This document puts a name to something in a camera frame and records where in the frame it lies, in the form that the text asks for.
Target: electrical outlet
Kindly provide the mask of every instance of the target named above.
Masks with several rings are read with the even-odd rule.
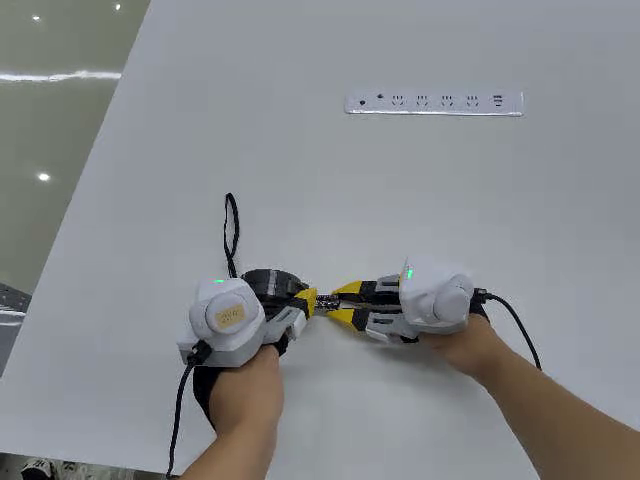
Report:
[[[445,110],[453,108],[455,105],[453,95],[440,95],[440,106]]]
[[[362,89],[347,96],[345,112],[519,117],[524,114],[524,95],[502,90],[456,94],[422,89]]]
[[[405,103],[407,103],[407,99],[405,98],[404,95],[392,95],[391,96],[391,104],[392,105],[395,105],[396,107],[401,107]]]

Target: black cable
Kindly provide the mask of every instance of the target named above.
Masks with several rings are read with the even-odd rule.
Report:
[[[171,434],[171,445],[169,446],[169,468],[165,478],[171,478],[171,471],[173,470],[173,461],[176,450],[176,442],[178,441],[178,429],[180,428],[180,410],[182,410],[182,395],[184,394],[184,387],[187,384],[187,379],[191,370],[195,365],[188,364],[184,369],[182,378],[180,379],[180,385],[178,385],[178,395],[176,396],[176,410],[173,416],[173,433]]]
[[[227,216],[229,213],[228,205],[231,205],[231,213],[233,214],[233,241],[231,249],[227,244]],[[240,218],[238,217],[238,205],[233,193],[227,193],[224,197],[224,254],[227,257],[227,268],[229,269],[229,277],[237,278],[236,266],[233,263],[233,256],[238,248],[238,239],[240,238]]]
[[[506,308],[509,311],[513,319],[516,321],[516,324],[518,324],[518,328],[520,329],[520,332],[522,332],[522,336],[527,342],[527,345],[529,346],[529,350],[531,350],[531,355],[533,355],[533,361],[536,364],[536,368],[542,371],[542,366],[540,365],[540,357],[538,357],[538,352],[536,352],[536,348],[533,346],[533,342],[531,341],[531,338],[529,337],[527,330],[524,328],[524,325],[520,321],[520,317],[518,317],[518,314],[513,309],[513,307],[509,305],[509,302],[507,302],[504,298],[500,298],[497,295],[494,295],[492,293],[486,293],[484,295],[484,298],[486,300],[495,300],[496,302],[501,303],[504,306],[504,308]]]
[[[171,444],[169,445],[169,468],[165,478],[172,478],[171,471],[173,470],[174,456],[176,450],[176,442],[178,441],[178,430],[180,429],[180,412],[182,410],[182,396],[184,394],[184,387],[189,379],[189,374],[193,367],[196,365],[202,365],[204,361],[211,355],[211,347],[204,340],[200,340],[196,343],[187,357],[187,366],[184,369],[180,383],[178,384],[178,394],[176,395],[176,409],[173,415],[173,432],[171,433]]]

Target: hand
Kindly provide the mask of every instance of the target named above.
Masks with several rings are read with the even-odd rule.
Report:
[[[283,403],[278,352],[266,346],[242,367],[220,374],[209,398],[209,411],[218,435],[239,426],[275,431]]]
[[[511,352],[481,315],[470,314],[465,330],[452,335],[422,334],[421,338],[456,370],[481,380]]]

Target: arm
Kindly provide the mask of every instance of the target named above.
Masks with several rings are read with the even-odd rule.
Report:
[[[494,398],[543,480],[640,478],[640,432],[583,402],[514,353],[479,315],[425,340]]]
[[[273,347],[263,347],[244,366],[221,373],[209,400],[218,436],[182,479],[265,478],[283,397],[278,352]]]

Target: white plastic housing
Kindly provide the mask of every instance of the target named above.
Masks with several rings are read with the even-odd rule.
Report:
[[[247,343],[265,322],[255,293],[239,278],[200,282],[189,309],[193,333],[216,351],[234,351]]]
[[[428,256],[407,258],[400,276],[400,305],[409,325],[449,334],[467,326],[473,283],[462,269]]]

